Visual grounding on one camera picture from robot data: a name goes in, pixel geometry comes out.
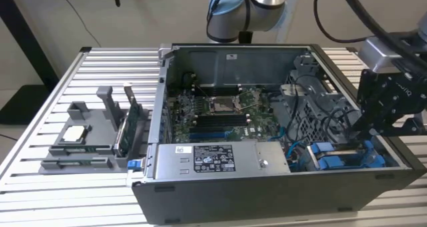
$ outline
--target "black floor stand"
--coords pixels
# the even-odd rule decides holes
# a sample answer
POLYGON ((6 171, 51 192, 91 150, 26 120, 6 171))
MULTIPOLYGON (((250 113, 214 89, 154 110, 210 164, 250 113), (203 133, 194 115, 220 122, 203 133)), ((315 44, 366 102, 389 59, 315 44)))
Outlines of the black floor stand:
POLYGON ((28 125, 50 96, 44 85, 24 85, 0 110, 0 124, 28 125))
POLYGON ((0 110, 0 124, 27 125, 36 116, 59 77, 14 0, 0 0, 0 18, 44 84, 20 87, 0 110))

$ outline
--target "black power cord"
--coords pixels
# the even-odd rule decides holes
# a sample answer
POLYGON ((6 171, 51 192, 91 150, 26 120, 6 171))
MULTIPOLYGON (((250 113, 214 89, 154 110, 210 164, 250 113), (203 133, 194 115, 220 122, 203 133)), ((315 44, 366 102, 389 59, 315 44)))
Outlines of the black power cord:
POLYGON ((369 14, 366 8, 361 4, 359 0, 346 0, 354 13, 358 15, 365 26, 371 30, 373 34, 378 37, 379 41, 407 60, 414 66, 418 66, 427 70, 427 62, 425 62, 402 43, 402 41, 393 37, 382 28, 379 23, 374 20, 369 14))
POLYGON ((349 44, 349 43, 357 43, 357 42, 362 42, 367 39, 367 37, 362 37, 362 38, 354 38, 354 39, 339 39, 335 38, 330 35, 330 33, 327 32, 326 28, 323 27, 322 23, 321 23, 321 19, 319 19, 319 12, 318 12, 318 1, 319 0, 314 0, 313 2, 313 10, 314 10, 314 19, 315 19, 315 23, 322 31, 322 33, 325 34, 325 36, 334 42, 337 43, 342 43, 342 44, 349 44))
POLYGON ((83 24, 83 27, 84 27, 87 33, 92 36, 92 38, 94 38, 96 44, 99 45, 99 47, 102 47, 102 44, 100 44, 99 40, 95 38, 94 34, 92 34, 91 31, 88 30, 87 24, 86 24, 86 22, 83 21, 83 18, 82 18, 82 16, 80 16, 80 14, 79 14, 79 12, 78 12, 74 4, 70 2, 70 0, 66 0, 66 1, 68 2, 68 4, 70 4, 70 6, 71 6, 71 8, 72 8, 72 10, 74 10, 74 12, 75 12, 75 14, 78 15, 78 17, 79 17, 79 19, 80 19, 80 21, 82 21, 82 24, 83 24))
POLYGON ((11 136, 7 136, 7 135, 4 135, 4 134, 2 134, 2 133, 0 133, 0 136, 4 137, 4 138, 11 139, 11 140, 14 140, 14 141, 19 141, 18 138, 14 138, 14 137, 11 137, 11 136))
POLYGON ((219 7, 220 0, 211 0, 208 4, 208 11, 207 11, 207 24, 206 24, 206 35, 210 36, 208 28, 210 28, 210 23, 211 19, 214 16, 214 11, 219 7))

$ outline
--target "motherboard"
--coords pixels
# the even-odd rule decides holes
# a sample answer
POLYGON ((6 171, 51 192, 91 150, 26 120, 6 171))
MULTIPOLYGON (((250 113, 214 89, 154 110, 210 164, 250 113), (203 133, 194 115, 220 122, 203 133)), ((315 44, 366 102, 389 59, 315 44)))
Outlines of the motherboard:
POLYGON ((262 87, 194 86, 168 98, 174 143, 269 141, 281 125, 262 87))

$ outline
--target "screw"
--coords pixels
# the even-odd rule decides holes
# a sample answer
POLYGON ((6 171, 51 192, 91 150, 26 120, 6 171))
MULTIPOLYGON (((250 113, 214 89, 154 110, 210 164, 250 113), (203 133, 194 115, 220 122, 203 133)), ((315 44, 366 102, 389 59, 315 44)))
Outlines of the screw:
POLYGON ((406 77, 409 80, 413 79, 413 75, 411 75, 409 72, 405 73, 405 77, 406 77))

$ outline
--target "floor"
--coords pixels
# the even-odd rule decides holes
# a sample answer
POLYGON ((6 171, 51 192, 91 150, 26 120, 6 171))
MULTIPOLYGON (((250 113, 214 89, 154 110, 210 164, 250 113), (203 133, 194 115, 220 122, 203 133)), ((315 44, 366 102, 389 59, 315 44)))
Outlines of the floor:
MULTIPOLYGON (((0 90, 0 109, 10 101, 11 97, 18 90, 0 90)), ((27 125, 4 125, 0 124, 0 134, 10 136, 15 139, 19 139, 27 125)), ((0 163, 6 159, 11 149, 14 148, 16 141, 0 136, 0 163)))

